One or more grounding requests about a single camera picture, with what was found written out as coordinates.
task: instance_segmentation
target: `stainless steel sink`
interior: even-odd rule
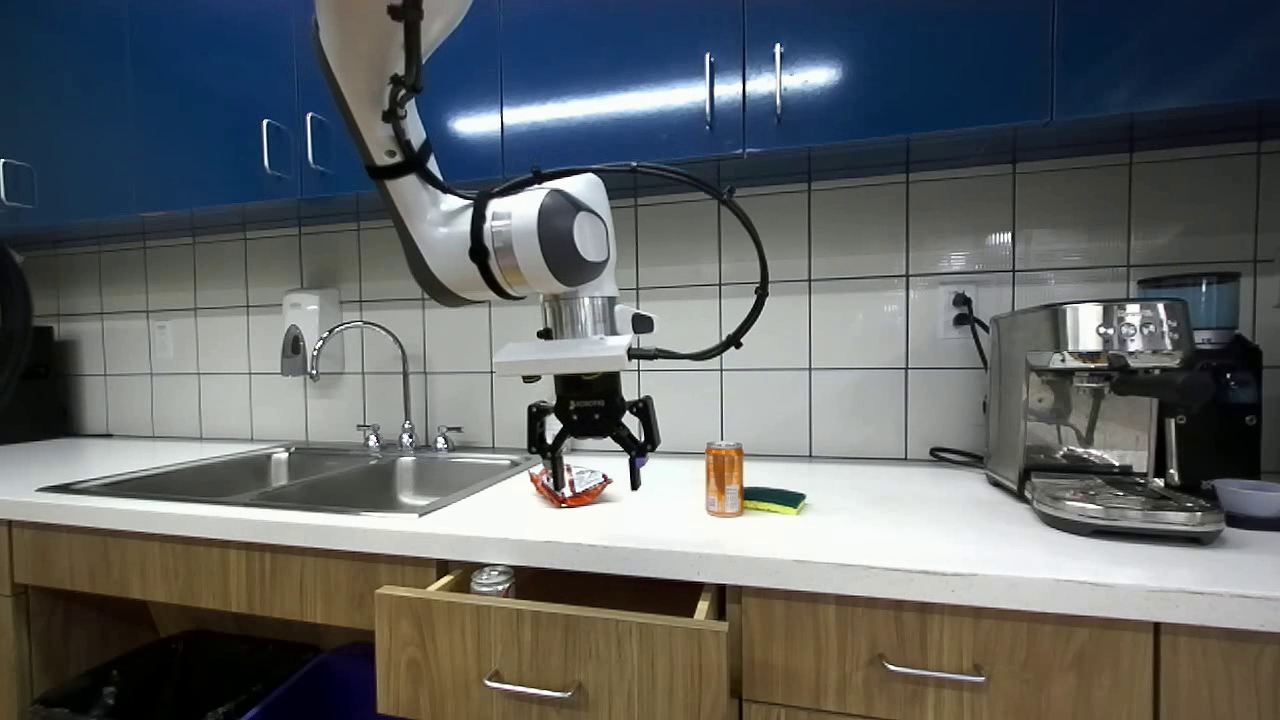
[[[49,483],[42,493],[298,512],[433,512],[523,470],[532,461],[514,454],[280,449],[144,476]]]

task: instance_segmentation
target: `kitchen counter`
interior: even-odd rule
[[[715,519],[700,461],[657,457],[624,487],[621,457],[578,457],[615,483],[549,507],[503,481],[433,518],[338,518],[49,498],[45,483],[260,454],[263,446],[45,440],[0,449],[0,519],[152,537],[532,565],[877,601],[1280,633],[1280,532],[1214,546],[1067,537],[973,470],[750,461],[750,483],[810,493],[801,518]]]

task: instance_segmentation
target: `robotic arm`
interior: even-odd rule
[[[421,63],[456,31],[466,14],[468,0],[318,0],[330,81],[396,216],[418,285],[436,305],[540,298],[540,342],[500,350],[497,368],[557,376],[557,403],[527,407],[527,454],[549,466],[557,493],[574,435],[615,440],[630,454],[632,487],[642,487],[642,466],[657,454],[660,432],[648,396],[624,402],[621,373],[630,360],[714,360],[740,350],[770,298],[760,238],[731,202],[715,196],[757,241],[760,287],[750,320],[710,354],[635,350],[632,332],[648,332],[648,318],[624,318],[615,305],[615,234],[596,171],[549,171],[471,196],[446,183],[418,93]]]

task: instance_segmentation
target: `white tile wall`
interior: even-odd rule
[[[643,364],[666,454],[736,435],[775,457],[928,457],[984,446],[984,373],[953,329],[979,318],[1119,298],[1137,277],[1244,273],[1242,326],[1270,354],[1270,470],[1280,473],[1280,149],[1083,156],[740,193],[772,255],[772,305],[746,354]],[[752,255],[720,208],[667,196],[615,203],[624,305],[657,318],[643,345],[704,350],[740,320]],[[215,440],[351,440],[400,426],[400,360],[381,332],[332,345],[325,379],[280,376],[280,298],[330,285],[343,320],[381,320],[414,360],[421,432],[466,426],[479,449],[523,449],[523,407],[552,386],[494,373],[532,342],[536,305],[423,299],[389,221],[28,248],[38,318],[73,345],[80,432]]]

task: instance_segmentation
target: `orange can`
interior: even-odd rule
[[[710,446],[710,454],[704,454],[710,518],[740,518],[746,512],[746,483],[750,483],[746,446],[731,446],[731,440]]]

